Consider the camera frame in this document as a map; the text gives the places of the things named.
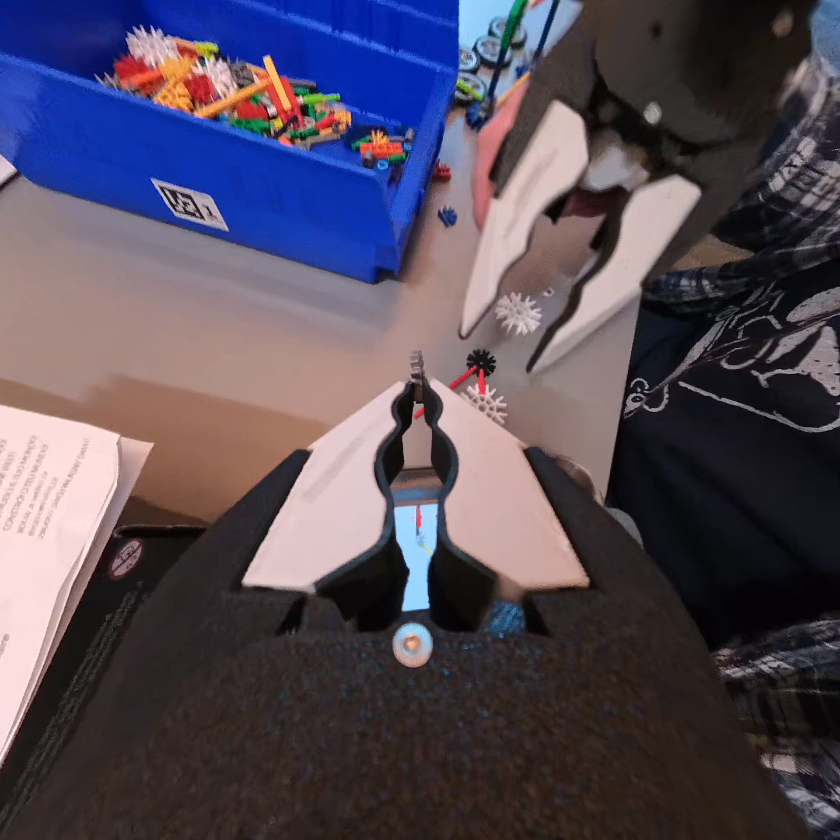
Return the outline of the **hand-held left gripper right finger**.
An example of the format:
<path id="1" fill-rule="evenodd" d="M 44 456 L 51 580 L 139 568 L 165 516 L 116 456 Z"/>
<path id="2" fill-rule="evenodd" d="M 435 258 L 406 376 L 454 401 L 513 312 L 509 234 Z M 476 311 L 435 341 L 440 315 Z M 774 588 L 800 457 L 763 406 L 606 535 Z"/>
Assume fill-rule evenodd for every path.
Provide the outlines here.
<path id="1" fill-rule="evenodd" d="M 588 588 L 524 443 L 435 378 L 424 382 L 423 398 L 449 544 L 492 574 L 492 592 Z"/>

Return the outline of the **black cardboard box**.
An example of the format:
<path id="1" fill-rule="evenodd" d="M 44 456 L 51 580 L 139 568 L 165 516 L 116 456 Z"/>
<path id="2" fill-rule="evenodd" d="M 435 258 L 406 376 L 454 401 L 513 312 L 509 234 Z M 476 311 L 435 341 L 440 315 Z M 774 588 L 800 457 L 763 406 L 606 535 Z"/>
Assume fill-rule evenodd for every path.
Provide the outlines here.
<path id="1" fill-rule="evenodd" d="M 72 736 L 134 614 L 205 530 L 135 525 L 112 532 L 3 761 L 3 835 Z"/>

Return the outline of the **long red rod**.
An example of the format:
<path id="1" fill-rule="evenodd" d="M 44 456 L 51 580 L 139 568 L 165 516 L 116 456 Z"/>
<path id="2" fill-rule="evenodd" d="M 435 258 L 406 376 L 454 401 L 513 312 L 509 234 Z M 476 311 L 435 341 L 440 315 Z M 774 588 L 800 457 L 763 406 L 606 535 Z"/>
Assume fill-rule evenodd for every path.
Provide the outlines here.
<path id="1" fill-rule="evenodd" d="M 455 390 L 456 390 L 457 388 L 459 388 L 462 384 L 464 384 L 465 382 L 467 382 L 467 381 L 468 381 L 468 379 L 469 379 L 471 376 L 473 376 L 476 372 L 477 372 L 477 366 L 476 366 L 476 365 L 472 365 L 472 366 L 471 366 L 471 367 L 469 367 L 469 368 L 468 368 L 468 369 L 467 369 L 467 370 L 466 370 L 466 371 L 465 371 L 465 372 L 464 372 L 461 376 L 459 376 L 457 379 L 453 380 L 453 381 L 449 384 L 448 388 L 449 388 L 451 391 L 455 391 Z M 419 407 L 419 408 L 417 408 L 417 409 L 416 409 L 416 411 L 414 412 L 414 414 L 413 414 L 413 419 L 417 419 L 417 418 L 421 417 L 421 416 L 424 414 L 424 412 L 425 412 L 425 407 L 424 407 L 424 406 L 420 406 L 420 407 Z"/>

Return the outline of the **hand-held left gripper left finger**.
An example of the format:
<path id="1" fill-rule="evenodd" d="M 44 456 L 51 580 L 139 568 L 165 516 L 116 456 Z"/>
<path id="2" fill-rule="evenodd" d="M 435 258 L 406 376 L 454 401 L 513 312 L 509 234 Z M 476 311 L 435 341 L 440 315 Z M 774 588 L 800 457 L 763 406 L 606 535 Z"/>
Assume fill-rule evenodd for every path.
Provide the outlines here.
<path id="1" fill-rule="evenodd" d="M 314 593 L 375 550 L 405 465 L 414 396 L 414 384 L 398 381 L 310 446 L 243 587 Z"/>

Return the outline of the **white snowflake connector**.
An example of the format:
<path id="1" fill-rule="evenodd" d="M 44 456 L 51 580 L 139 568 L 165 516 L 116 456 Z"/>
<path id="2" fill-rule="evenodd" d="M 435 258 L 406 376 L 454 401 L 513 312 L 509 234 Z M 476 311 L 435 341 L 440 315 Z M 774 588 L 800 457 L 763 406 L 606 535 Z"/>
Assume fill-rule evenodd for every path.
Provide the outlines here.
<path id="1" fill-rule="evenodd" d="M 508 417 L 508 404 L 497 389 L 479 383 L 468 385 L 462 393 L 462 399 L 473 406 L 483 417 L 499 426 L 505 426 Z"/>
<path id="2" fill-rule="evenodd" d="M 542 310 L 530 296 L 512 292 L 498 299 L 495 318 L 507 335 L 525 336 L 538 330 Z"/>

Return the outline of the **blue plastic storage bin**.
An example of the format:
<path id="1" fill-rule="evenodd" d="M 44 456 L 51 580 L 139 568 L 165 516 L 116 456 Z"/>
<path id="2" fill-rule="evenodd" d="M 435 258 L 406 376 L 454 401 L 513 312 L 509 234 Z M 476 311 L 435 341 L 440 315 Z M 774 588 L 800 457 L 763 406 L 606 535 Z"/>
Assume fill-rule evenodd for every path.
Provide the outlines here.
<path id="1" fill-rule="evenodd" d="M 2 2 L 2 156 L 50 190 L 369 284 L 399 272 L 445 132 L 458 2 Z M 290 147 L 126 91 L 168 37 L 273 59 L 350 113 Z"/>

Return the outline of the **person's torso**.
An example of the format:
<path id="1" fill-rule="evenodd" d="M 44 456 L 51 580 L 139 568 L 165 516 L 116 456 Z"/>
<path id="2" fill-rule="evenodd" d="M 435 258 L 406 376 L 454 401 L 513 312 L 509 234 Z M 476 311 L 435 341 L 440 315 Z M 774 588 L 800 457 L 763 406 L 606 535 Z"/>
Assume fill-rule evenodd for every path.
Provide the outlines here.
<path id="1" fill-rule="evenodd" d="M 607 491 L 813 838 L 839 835 L 838 339 L 838 260 L 642 309 Z"/>

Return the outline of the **pile of colourful construction pieces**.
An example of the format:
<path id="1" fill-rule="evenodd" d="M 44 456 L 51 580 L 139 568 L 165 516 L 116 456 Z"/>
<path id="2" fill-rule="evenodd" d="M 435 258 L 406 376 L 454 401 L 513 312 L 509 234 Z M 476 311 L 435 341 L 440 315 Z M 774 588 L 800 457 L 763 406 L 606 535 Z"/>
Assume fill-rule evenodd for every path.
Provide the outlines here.
<path id="1" fill-rule="evenodd" d="M 314 80 L 279 73 L 269 56 L 260 64 L 224 55 L 212 41 L 133 27 L 110 72 L 95 76 L 111 90 L 312 152 L 340 146 L 363 168 L 398 182 L 415 150 L 417 130 L 401 122 L 366 118 L 338 92 Z"/>

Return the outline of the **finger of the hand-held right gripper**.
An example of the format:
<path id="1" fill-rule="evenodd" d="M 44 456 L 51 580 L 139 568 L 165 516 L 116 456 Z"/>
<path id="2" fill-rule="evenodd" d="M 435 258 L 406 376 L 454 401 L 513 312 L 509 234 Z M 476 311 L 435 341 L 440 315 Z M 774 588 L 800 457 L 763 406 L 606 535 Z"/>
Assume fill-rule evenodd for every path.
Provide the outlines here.
<path id="1" fill-rule="evenodd" d="M 527 253 L 538 217 L 573 191 L 588 164 L 585 121 L 552 100 L 500 193 L 490 201 L 460 316 L 462 340 L 495 303 L 507 271 Z"/>
<path id="2" fill-rule="evenodd" d="M 527 362 L 539 374 L 634 300 L 688 216 L 701 189 L 682 175 L 645 184 L 615 205 L 600 229 L 601 247 L 574 280 L 561 315 Z"/>

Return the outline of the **white printed paper sheets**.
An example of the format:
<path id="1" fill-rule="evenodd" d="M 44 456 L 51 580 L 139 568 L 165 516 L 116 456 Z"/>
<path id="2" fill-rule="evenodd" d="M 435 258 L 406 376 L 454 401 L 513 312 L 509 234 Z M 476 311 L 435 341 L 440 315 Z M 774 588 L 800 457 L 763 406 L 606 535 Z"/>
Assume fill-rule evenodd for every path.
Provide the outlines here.
<path id="1" fill-rule="evenodd" d="M 1 407 L 1 762 L 153 448 Z"/>

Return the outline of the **person's right hand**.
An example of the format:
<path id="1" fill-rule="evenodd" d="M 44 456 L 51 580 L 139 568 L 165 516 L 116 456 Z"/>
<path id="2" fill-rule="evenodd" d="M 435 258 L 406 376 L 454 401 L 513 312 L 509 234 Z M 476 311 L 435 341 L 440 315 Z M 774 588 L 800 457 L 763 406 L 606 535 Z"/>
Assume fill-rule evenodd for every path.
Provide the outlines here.
<path id="1" fill-rule="evenodd" d="M 495 194 L 495 186 L 490 178 L 491 169 L 503 141 L 516 121 L 522 98 L 529 87 L 531 78 L 532 73 L 529 72 L 497 101 L 493 116 L 478 133 L 476 159 L 470 181 L 472 213 L 478 229 L 484 227 L 490 201 Z"/>

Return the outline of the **wheeled toy construction model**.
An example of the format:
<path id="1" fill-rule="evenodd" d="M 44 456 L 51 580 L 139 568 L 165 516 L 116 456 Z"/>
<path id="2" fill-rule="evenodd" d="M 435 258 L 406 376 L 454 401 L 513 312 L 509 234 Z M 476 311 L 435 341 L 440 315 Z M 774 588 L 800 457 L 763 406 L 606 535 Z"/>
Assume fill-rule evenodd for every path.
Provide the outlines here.
<path id="1" fill-rule="evenodd" d="M 571 29 L 583 3 L 510 2 L 472 44 L 458 48 L 453 105 L 464 110 L 465 125 L 477 133 L 530 77 L 552 47 Z"/>

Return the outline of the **smartphone with lit screen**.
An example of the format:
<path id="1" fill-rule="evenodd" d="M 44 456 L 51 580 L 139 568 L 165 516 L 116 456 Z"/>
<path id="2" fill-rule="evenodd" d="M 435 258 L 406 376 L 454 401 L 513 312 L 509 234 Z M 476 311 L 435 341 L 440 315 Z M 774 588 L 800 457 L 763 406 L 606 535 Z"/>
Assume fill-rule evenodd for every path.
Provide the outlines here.
<path id="1" fill-rule="evenodd" d="M 430 467 L 405 469 L 392 484 L 395 535 L 408 569 L 404 613 L 428 609 L 427 579 L 437 542 L 440 487 Z"/>

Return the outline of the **person's right forearm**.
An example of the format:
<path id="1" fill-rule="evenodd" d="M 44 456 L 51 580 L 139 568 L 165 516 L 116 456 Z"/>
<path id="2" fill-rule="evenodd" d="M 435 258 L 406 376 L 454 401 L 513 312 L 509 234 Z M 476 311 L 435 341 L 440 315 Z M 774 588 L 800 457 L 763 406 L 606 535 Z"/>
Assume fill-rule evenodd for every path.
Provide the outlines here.
<path id="1" fill-rule="evenodd" d="M 838 28 L 812 31 L 811 54 L 783 99 L 760 178 L 714 235 L 751 256 L 663 275 L 644 289 L 646 309 L 694 316 L 838 258 Z"/>

